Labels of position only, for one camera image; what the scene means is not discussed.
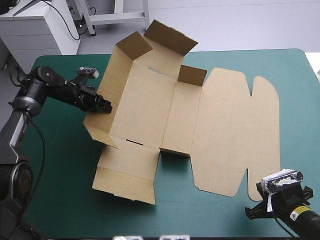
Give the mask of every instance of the cardboard box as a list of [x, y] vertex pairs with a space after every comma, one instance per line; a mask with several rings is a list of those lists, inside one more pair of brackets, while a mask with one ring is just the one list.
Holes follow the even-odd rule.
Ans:
[[[279, 170], [277, 92], [264, 78], [258, 81], [271, 92], [271, 97], [267, 99], [271, 99], [268, 104], [272, 107], [263, 114], [265, 119], [262, 119], [257, 126], [264, 129], [262, 134], [265, 131], [271, 134], [266, 136], [269, 140], [264, 140], [267, 145], [254, 145], [260, 146], [259, 151], [272, 148], [272, 154], [267, 153], [263, 159], [268, 159], [273, 167], [270, 169], [259, 166], [260, 162], [254, 158], [256, 155], [246, 159], [245, 154], [239, 158], [235, 153], [233, 154], [235, 158], [230, 160], [229, 151], [234, 153], [243, 149], [243, 153], [248, 153], [250, 148], [247, 146], [252, 145], [252, 142], [261, 136], [258, 131], [259, 133], [253, 134], [257, 137], [247, 137], [243, 144], [244, 141], [240, 136], [242, 132], [234, 131], [232, 126], [242, 124], [239, 122], [243, 119], [241, 115], [246, 115], [245, 119], [251, 118], [246, 124], [248, 126], [246, 129], [249, 129], [252, 126], [252, 120], [261, 118], [259, 115], [261, 109], [257, 106], [256, 112], [246, 110], [248, 106], [244, 105], [241, 108], [243, 111], [236, 111], [239, 121], [230, 120], [233, 119], [232, 114], [220, 114], [221, 118], [216, 118], [215, 113], [221, 113], [224, 110], [213, 108], [214, 105], [225, 106], [229, 109], [227, 110], [229, 113], [234, 112], [238, 106], [232, 106], [230, 100], [227, 100], [225, 105], [216, 101], [220, 99], [219, 95], [225, 95], [226, 92], [215, 91], [215, 84], [220, 84], [222, 90], [229, 91], [232, 87], [225, 83], [233, 85], [233, 81], [236, 80], [243, 85], [246, 78], [243, 78], [243, 73], [240, 73], [242, 75], [238, 81], [239, 72], [216, 68], [202, 87], [207, 71], [182, 65], [184, 56], [196, 44], [196, 41], [156, 20], [144, 36], [135, 32], [116, 44], [98, 89], [99, 94], [112, 102], [112, 113], [89, 113], [84, 120], [91, 137], [107, 145], [97, 166], [92, 186], [94, 189], [155, 204], [154, 179], [160, 151], [190, 156], [197, 188], [227, 196], [236, 194], [241, 181], [239, 176], [243, 176], [242, 171], [246, 168], [258, 170], [256, 176], [249, 177], [252, 181], [256, 181], [257, 176], [264, 177], [261, 173], [270, 174], [274, 169]], [[244, 104], [258, 103], [256, 100], [252, 101], [250, 93], [246, 97]], [[223, 135], [223, 131], [231, 126], [231, 132], [225, 131], [224, 134], [237, 139], [233, 147], [230, 147], [228, 141], [222, 141], [223, 146], [218, 144], [220, 150], [213, 151], [217, 142], [215, 137], [217, 129], [210, 127], [212, 120], [219, 123], [226, 121], [227, 127], [217, 125], [220, 135]], [[222, 173], [226, 172], [230, 179], [236, 176], [233, 183], [232, 180], [223, 176]], [[221, 183], [217, 177], [226, 181]], [[249, 194], [253, 199], [260, 199], [259, 194], [254, 191], [249, 191]]]

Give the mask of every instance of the white object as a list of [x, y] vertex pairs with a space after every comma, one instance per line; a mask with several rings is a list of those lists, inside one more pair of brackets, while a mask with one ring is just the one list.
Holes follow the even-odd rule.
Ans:
[[142, 0], [143, 11], [124, 12], [124, 0], [114, 0], [113, 14], [91, 15], [87, 0], [78, 0], [91, 35], [96, 35], [94, 25], [145, 22], [145, 29], [150, 25], [148, 0]]
[[[44, 2], [13, 16], [30, 0], [20, 0], [8, 13], [0, 15], [0, 38], [25, 73], [35, 60], [46, 55], [75, 55], [80, 41], [74, 40], [61, 16]], [[78, 38], [76, 26], [66, 1], [49, 2], [64, 17], [72, 35]]]
[[82, 9], [80, 3], [77, 0], [66, 0], [69, 11], [71, 13], [72, 19], [74, 21], [79, 21], [83, 17]]

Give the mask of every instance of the cable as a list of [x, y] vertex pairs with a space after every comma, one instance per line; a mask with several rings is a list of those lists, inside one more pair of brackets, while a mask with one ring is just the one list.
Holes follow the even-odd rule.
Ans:
[[[92, 10], [92, 9], [94, 9], [94, 14], [93, 15], [96, 15], [97, 9], [93, 6], [93, 7], [90, 7], [89, 10]], [[81, 36], [81, 35], [85, 34], [87, 31], [88, 31], [88, 28], [86, 28], [86, 30], [84, 32], [82, 32], [82, 33], [78, 32], [78, 34], [79, 34], [79, 36]]]
[[271, 213], [272, 213], [273, 218], [274, 218], [274, 220], [276, 221], [276, 223], [277, 223], [287, 234], [289, 234], [292, 238], [296, 239], [296, 237], [295, 237], [291, 232], [289, 232], [289, 231], [279, 222], [279, 220], [276, 218], [275, 213], [274, 213], [273, 211], [272, 211]]
[[78, 37], [78, 38], [75, 38], [75, 37], [72, 35], [72, 33], [71, 33], [70, 29], [69, 29], [69, 26], [68, 26], [68, 24], [67, 24], [67, 22], [66, 22], [65, 18], [62, 16], [62, 14], [59, 12], [59, 10], [58, 10], [58, 9], [56, 9], [52, 4], [50, 4], [50, 3], [46, 2], [45, 0], [41, 0], [41, 1], [42, 1], [42, 2], [44, 2], [44, 3], [46, 3], [47, 5], [49, 5], [50, 7], [52, 7], [54, 10], [56, 10], [56, 12], [60, 15], [60, 17], [61, 17], [61, 18], [62, 18], [62, 20], [64, 21], [64, 24], [65, 24], [66, 29], [68, 30], [68, 32], [69, 32], [69, 34], [70, 34], [70, 36], [71, 36], [74, 40], [79, 41], [79, 40], [80, 40], [80, 35], [79, 35], [79, 37]]
[[[20, 216], [18, 218], [18, 221], [17, 221], [17, 226], [14, 228], [14, 230], [12, 231], [12, 233], [10, 234], [10, 236], [8, 237], [8, 239], [10, 239], [16, 232], [19, 228], [21, 228], [22, 224], [21, 224], [21, 219], [25, 213], [25, 211], [27, 210], [32, 198], [34, 197], [34, 194], [39, 186], [39, 183], [40, 183], [40, 179], [43, 175], [43, 172], [44, 172], [44, 168], [45, 168], [45, 163], [46, 163], [46, 140], [45, 140], [45, 137], [43, 135], [43, 133], [40, 131], [39, 127], [34, 123], [34, 121], [32, 120], [32, 118], [30, 117], [30, 115], [27, 113], [27, 112], [23, 112], [23, 114], [25, 115], [25, 117], [30, 121], [30, 123], [33, 125], [33, 127], [36, 129], [36, 131], [38, 132], [38, 134], [40, 135], [41, 137], [41, 141], [42, 141], [42, 161], [41, 161], [41, 168], [40, 168], [40, 171], [39, 171], [39, 174], [38, 174], [38, 177], [36, 179], [36, 182], [35, 182], [35, 185], [34, 185], [34, 188], [31, 192], [31, 194], [29, 195], [27, 201], [26, 201], [26, 204], [25, 206], [23, 207], [21, 213], [20, 213]], [[30, 230], [25, 230], [25, 229], [22, 229], [24, 232], [28, 232], [30, 234], [32, 234], [33, 236], [35, 236], [35, 233], [33, 231], [33, 229], [31, 228]]]
[[[16, 74], [16, 80], [20, 83], [20, 84], [16, 84], [13, 80], [13, 72], [14, 70], [16, 70], [17, 74]], [[20, 80], [20, 70], [18, 67], [14, 67], [10, 72], [9, 72], [9, 78], [12, 82], [12, 84], [16, 87], [19, 87], [19, 88], [23, 88], [24, 89], [24, 92], [27, 91], [27, 88], [21, 84], [21, 80]]]

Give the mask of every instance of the cardboard panel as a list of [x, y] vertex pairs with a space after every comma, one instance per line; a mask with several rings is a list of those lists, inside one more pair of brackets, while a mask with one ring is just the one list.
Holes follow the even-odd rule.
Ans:
[[152, 47], [137, 31], [119, 41], [116, 46], [132, 60], [152, 50]]
[[181, 65], [178, 81], [186, 84], [202, 86], [207, 70], [192, 66]]
[[98, 167], [93, 189], [113, 193], [115, 196], [156, 204], [154, 183], [123, 172]]
[[98, 167], [123, 172], [153, 182], [159, 150], [114, 137], [118, 149], [105, 146]]
[[197, 85], [177, 82], [163, 136], [162, 151], [175, 151], [176, 154], [185, 155], [191, 153], [201, 89]]
[[198, 44], [195, 40], [157, 20], [153, 20], [144, 36], [182, 56]]
[[152, 46], [152, 51], [137, 58], [135, 62], [148, 66], [173, 79], [178, 79], [184, 57], [148, 38], [145, 38], [145, 40]]
[[84, 119], [85, 126], [93, 126], [96, 129], [105, 132], [107, 139], [110, 138], [107, 134], [112, 127], [131, 66], [132, 60], [117, 46], [115, 46], [110, 62], [97, 91], [98, 94], [104, 96], [111, 102], [113, 107], [112, 112], [109, 114], [89, 112]]
[[251, 97], [242, 72], [215, 68], [202, 87], [191, 150], [200, 190], [234, 196], [248, 169], [258, 201], [256, 182], [280, 170], [278, 95], [262, 77], [254, 85]]
[[134, 62], [110, 134], [158, 150], [176, 82]]

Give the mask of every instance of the gray floor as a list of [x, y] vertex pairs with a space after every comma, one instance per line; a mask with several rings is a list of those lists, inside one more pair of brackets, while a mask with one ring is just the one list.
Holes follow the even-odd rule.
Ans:
[[[97, 14], [110, 13], [113, 5], [111, 0], [88, 2]], [[298, 48], [320, 52], [320, 0], [149, 0], [149, 7], [151, 20], [197, 40], [193, 51]], [[125, 0], [124, 9], [139, 11], [142, 0]], [[144, 26], [143, 22], [97, 26], [96, 36], [81, 36], [78, 54], [111, 53], [115, 43], [135, 31], [143, 33]], [[0, 128], [11, 113], [8, 102], [17, 93], [8, 78], [15, 64], [11, 59], [8, 69], [0, 71]]]

